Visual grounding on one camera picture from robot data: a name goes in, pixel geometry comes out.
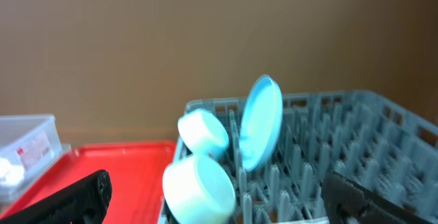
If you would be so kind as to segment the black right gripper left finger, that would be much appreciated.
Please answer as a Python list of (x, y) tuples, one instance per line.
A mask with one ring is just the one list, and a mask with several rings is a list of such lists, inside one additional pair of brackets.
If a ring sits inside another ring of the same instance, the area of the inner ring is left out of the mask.
[(102, 223), (111, 198), (110, 174), (101, 169), (19, 212), (2, 218), (1, 223)]

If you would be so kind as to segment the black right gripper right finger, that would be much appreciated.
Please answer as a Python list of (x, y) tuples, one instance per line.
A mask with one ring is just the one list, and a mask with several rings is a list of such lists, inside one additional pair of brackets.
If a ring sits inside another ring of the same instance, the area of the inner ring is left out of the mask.
[(339, 173), (326, 175), (322, 183), (322, 198), (331, 224), (346, 223), (349, 218), (363, 224), (428, 222)]

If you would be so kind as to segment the white tissue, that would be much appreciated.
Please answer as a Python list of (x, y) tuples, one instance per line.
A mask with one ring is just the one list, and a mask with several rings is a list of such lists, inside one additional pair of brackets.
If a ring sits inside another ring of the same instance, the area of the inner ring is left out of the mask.
[(13, 165), (7, 159), (1, 158), (0, 182), (1, 187), (18, 186), (25, 179), (25, 169), (20, 165)]

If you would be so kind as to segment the green bowl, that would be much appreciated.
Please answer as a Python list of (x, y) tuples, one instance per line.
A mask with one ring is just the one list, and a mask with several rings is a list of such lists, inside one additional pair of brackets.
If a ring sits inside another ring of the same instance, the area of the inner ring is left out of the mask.
[(235, 209), (230, 177), (206, 155), (190, 155), (167, 166), (162, 188), (178, 223), (226, 223)]

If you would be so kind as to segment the light blue plate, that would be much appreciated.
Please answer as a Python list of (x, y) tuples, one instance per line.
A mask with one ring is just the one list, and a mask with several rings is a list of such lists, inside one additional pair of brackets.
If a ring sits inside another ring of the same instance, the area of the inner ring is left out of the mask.
[(270, 159), (281, 130), (283, 95), (279, 85), (262, 75), (251, 88), (240, 125), (242, 167), (254, 171)]

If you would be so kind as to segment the light blue bowl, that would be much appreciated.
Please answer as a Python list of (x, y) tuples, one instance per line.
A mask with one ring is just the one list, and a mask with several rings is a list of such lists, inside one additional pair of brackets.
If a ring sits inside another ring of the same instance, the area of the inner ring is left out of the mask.
[(229, 147), (229, 135), (220, 120), (209, 110), (198, 108), (179, 118), (179, 136), (193, 153), (218, 160)]

